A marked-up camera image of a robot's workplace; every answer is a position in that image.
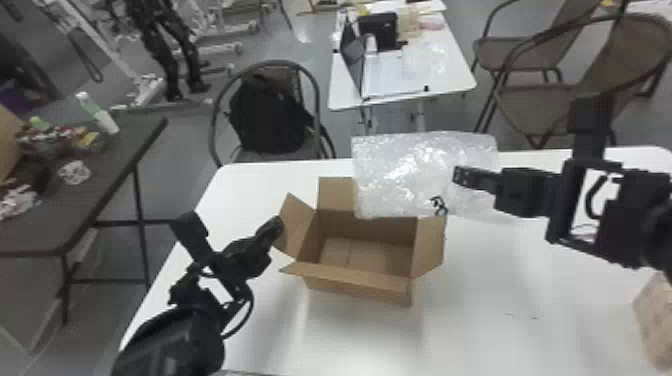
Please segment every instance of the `bubble wrap roll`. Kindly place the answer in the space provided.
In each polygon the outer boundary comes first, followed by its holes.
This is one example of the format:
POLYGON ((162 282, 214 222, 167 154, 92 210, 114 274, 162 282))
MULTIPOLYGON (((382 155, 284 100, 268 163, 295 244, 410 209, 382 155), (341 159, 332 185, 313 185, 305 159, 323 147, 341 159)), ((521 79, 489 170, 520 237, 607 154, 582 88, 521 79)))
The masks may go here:
POLYGON ((358 218, 434 215, 441 196, 450 214, 490 209, 492 197, 452 183, 456 165, 499 170, 495 139, 441 131, 352 138, 358 218))

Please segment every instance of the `laptop screen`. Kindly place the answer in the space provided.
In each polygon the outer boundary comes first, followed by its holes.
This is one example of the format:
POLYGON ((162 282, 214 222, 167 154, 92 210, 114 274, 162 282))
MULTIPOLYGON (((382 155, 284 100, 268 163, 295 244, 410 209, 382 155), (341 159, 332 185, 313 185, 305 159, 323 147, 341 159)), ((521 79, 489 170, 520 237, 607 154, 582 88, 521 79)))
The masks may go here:
POLYGON ((364 55, 366 47, 362 38, 357 38, 352 23, 346 18, 341 35, 341 56, 345 66, 355 82, 355 87, 362 92, 362 78, 364 76, 364 55))

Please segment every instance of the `plastic bottle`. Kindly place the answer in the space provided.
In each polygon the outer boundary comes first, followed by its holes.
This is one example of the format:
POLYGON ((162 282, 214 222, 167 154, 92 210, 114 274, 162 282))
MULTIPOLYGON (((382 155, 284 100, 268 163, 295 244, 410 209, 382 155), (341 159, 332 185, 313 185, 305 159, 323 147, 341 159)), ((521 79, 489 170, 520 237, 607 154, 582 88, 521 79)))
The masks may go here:
POLYGON ((116 134, 119 132, 119 126, 114 121, 112 116, 110 116, 110 113, 100 108, 100 106, 98 106, 98 104, 96 104, 96 102, 91 99, 87 92, 81 91, 75 94, 75 97, 77 97, 79 100, 79 104, 82 106, 84 111, 96 119, 100 129, 108 134, 116 134))

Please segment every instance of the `black backpack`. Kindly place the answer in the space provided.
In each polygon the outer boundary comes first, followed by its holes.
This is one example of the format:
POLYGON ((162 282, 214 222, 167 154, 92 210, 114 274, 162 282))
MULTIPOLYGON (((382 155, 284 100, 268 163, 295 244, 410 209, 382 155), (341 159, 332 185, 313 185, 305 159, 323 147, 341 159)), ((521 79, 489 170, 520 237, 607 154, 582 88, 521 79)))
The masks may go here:
MULTIPOLYGON (((244 150, 257 153, 285 154, 299 150, 306 131, 313 129, 314 118, 277 81, 261 74, 242 79, 240 88, 229 101, 229 122, 238 134, 244 150)), ((333 143, 321 126, 335 157, 333 143)))

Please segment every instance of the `cardboard box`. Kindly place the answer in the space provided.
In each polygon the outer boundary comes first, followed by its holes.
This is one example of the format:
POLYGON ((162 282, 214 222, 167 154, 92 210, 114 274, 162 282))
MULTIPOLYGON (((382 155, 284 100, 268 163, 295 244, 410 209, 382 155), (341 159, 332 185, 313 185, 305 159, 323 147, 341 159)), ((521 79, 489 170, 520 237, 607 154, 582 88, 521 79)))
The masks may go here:
POLYGON ((411 305, 413 281, 443 263, 445 217, 362 220, 351 178, 320 178, 317 209, 287 195, 274 244, 296 262, 282 272, 308 288, 411 305))
POLYGON ((659 371, 672 369, 672 286, 658 272, 632 303, 644 352, 659 371))
POLYGON ((0 105, 0 181, 5 180, 19 161, 19 146, 14 135, 23 122, 0 105))

